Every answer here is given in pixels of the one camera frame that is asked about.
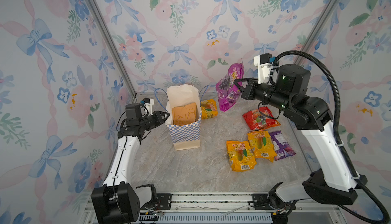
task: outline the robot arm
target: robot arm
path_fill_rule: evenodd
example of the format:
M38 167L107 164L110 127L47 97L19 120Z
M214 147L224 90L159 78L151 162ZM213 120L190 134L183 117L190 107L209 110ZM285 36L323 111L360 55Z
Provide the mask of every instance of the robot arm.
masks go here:
M286 64L278 68L279 59L291 54L303 56L314 62L329 80L335 99L335 128L327 103L320 98L306 95L310 71L295 64ZM278 55L273 62L270 60L271 55L268 53L255 57L254 65L258 67L258 79L238 79L234 84L242 91L242 98L258 99L258 106L272 105L280 109L280 112L283 111L284 116L294 122L296 128L301 130L309 141L321 168L300 180L276 184L269 191L268 202L261 205L270 204L271 207L278 209L291 201L294 205L300 199L312 198L322 204L338 204L350 214L369 223L388 223L387 210L365 186L366 177L355 172L343 148L337 129L340 111L339 92L330 72L319 60L301 51L286 51ZM275 83L272 80L274 70L278 71ZM238 82L247 82L246 88ZM354 203L357 188L362 188L379 207L383 213L382 220L371 220L343 206ZM276 217L286 218L290 212L291 209L286 215L279 214Z
M152 113L153 99L145 98L140 104L126 105L126 119L118 132L118 147L113 164L103 186L94 188L91 198L99 224L134 222L140 207L156 207L156 190L152 185L133 189L130 185L132 168L140 142L146 130L163 124L169 113Z

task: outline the blue checkered pattern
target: blue checkered pattern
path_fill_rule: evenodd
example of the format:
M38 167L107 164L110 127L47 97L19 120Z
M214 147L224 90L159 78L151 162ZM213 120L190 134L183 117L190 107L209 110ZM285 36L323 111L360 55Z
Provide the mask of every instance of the blue checkered pattern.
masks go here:
M188 125L167 125L173 143L195 141L200 139L201 114L198 121Z

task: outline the yellow candy bag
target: yellow candy bag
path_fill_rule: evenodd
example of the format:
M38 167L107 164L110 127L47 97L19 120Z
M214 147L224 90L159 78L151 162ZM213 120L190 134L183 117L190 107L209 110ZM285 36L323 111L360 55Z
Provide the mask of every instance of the yellow candy bag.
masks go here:
M257 164L247 141L227 141L227 150L232 171L251 170Z
M254 152L256 158L268 159L271 162L274 161L274 157L277 156L274 151L274 145L269 133L265 130L257 130L248 135L248 143Z
M210 119L215 117L218 114L216 101L213 99L201 101L201 111L201 119Z

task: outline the blue rope handle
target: blue rope handle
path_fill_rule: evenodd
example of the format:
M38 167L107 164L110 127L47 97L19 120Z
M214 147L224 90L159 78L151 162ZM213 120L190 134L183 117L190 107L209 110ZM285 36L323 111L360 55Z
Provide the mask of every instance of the blue rope handle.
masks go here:
M206 89L204 90L204 93L203 93L202 96L201 96L201 100L200 100L200 101L202 101L202 98L204 97L204 94L205 94L205 92L207 91L208 87L209 87L209 85L206 85L206 86L204 86L204 87L199 91L198 96L201 94L201 91L202 91L204 88L206 88Z
M155 92L154 92L154 93L155 93L155 98L156 98L156 100L158 100L159 104L164 108L163 104L160 102L160 100L159 100L158 97L156 96L156 91L157 91L157 90L162 90L162 91L164 91L164 93L165 93L166 96L167 96L167 99L169 98L169 96L167 95L167 92L166 92L165 90L163 90L162 88L157 88L157 89L155 89Z

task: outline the candy bag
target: candy bag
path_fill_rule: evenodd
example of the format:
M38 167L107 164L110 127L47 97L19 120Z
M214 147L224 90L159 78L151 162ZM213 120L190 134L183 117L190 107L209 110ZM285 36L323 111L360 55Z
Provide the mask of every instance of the candy bag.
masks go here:
M242 64L232 64L228 69L228 73L216 84L221 111L230 109L242 94L236 85L233 84L233 81L243 78L243 74L244 67Z
M260 107L262 113L272 116L272 113L268 107ZM259 113L258 109L248 111L243 114L247 125L250 127L250 130L265 130L271 127L281 125L276 119L269 119Z
M210 119L215 117L218 114L216 101L213 99L201 101L201 111L201 119Z
M256 158L268 159L273 162L277 156L274 151L273 142L269 133L265 130L252 131L247 133L248 143Z
M257 164L247 141L227 141L227 150L232 171L251 170Z
M277 153L277 156L275 157L276 160L283 159L296 154L295 151L293 151L293 149L291 148L291 146L287 143L284 136L282 136L280 130L270 132L269 134L274 144L274 150Z

